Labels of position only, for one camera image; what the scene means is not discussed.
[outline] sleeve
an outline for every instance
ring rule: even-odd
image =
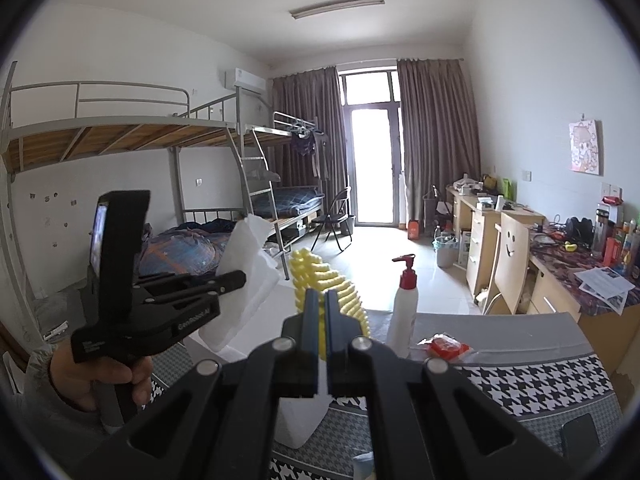
[[[107,434],[97,412],[76,410],[62,400],[49,380],[54,347],[45,345],[31,354],[24,393],[9,398],[40,445],[63,468],[69,469],[94,450]]]

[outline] hand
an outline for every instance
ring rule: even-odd
[[[152,371],[150,357],[140,359],[131,368],[110,357],[76,364],[69,339],[58,345],[49,365],[51,383],[58,394],[85,412],[94,412],[97,408],[91,381],[133,383],[133,401],[138,406],[147,404],[151,399]]]

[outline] screw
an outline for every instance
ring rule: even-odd
[[[204,359],[196,366],[196,371],[200,375],[213,375],[218,371],[218,363],[212,359]]]
[[[290,337],[279,337],[271,343],[271,346],[273,346],[273,349],[277,352],[286,352],[287,350],[291,350],[295,345],[296,342]]]
[[[373,346],[373,342],[368,337],[359,335],[353,338],[353,340],[351,341],[351,346],[353,346],[354,349],[360,352],[366,352]]]
[[[427,370],[432,374],[443,374],[449,370],[449,364],[444,359],[434,357],[427,361]]]

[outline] red pump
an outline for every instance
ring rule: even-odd
[[[392,262],[406,263],[406,269],[400,276],[400,288],[404,288],[405,290],[411,290],[412,288],[415,288],[418,282],[418,276],[413,269],[414,258],[415,254],[405,254],[404,256],[398,256],[397,258],[391,260]]]

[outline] black folding chair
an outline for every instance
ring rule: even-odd
[[[312,224],[319,226],[318,235],[316,236],[316,240],[314,241],[314,244],[311,246],[312,251],[314,250],[316,243],[318,243],[318,238],[320,237],[320,233],[322,233],[322,229],[324,229],[327,226],[331,227],[331,231],[329,231],[326,234],[326,238],[324,239],[324,241],[326,242],[329,239],[329,236],[331,235],[331,233],[333,233],[335,242],[338,244],[338,249],[340,249],[340,252],[343,252],[353,242],[353,237],[351,236],[353,233],[351,233],[351,230],[349,229],[348,225],[347,225],[347,231],[349,232],[350,241],[349,241],[349,245],[347,245],[347,247],[345,247],[344,249],[340,247],[340,240],[338,240],[338,235],[335,233],[335,226],[337,225],[339,226],[342,222],[344,222],[349,217],[349,214],[347,212],[347,202],[349,201],[350,192],[351,192],[351,186],[345,187],[341,192],[339,192],[335,196],[334,201],[331,202],[331,206],[329,207],[329,210],[328,210],[329,212],[327,214],[320,215],[319,217],[314,218],[311,221]],[[337,213],[332,214],[332,211],[334,210],[335,207],[337,207]]]

